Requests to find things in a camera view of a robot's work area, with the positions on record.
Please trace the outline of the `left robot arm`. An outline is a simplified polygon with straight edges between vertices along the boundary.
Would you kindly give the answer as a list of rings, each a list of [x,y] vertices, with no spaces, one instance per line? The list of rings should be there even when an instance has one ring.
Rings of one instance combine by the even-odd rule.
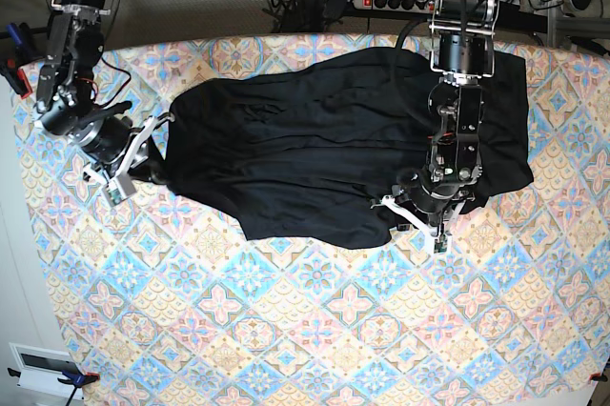
[[[438,76],[427,111],[413,117],[429,128],[420,169],[410,169],[384,199],[422,230],[442,231],[462,211],[494,195],[528,186],[525,68],[494,50],[500,0],[432,0],[428,20]]]

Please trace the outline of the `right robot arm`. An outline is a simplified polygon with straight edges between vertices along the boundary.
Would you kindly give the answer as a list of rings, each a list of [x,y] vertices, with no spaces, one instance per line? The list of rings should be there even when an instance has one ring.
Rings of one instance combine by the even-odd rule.
[[[136,132],[119,114],[130,102],[99,105],[93,69],[105,49],[102,18],[106,0],[51,0],[50,32],[36,90],[36,110],[45,133],[64,136],[113,177],[125,173],[148,181],[158,168],[159,153],[149,137],[135,145]]]

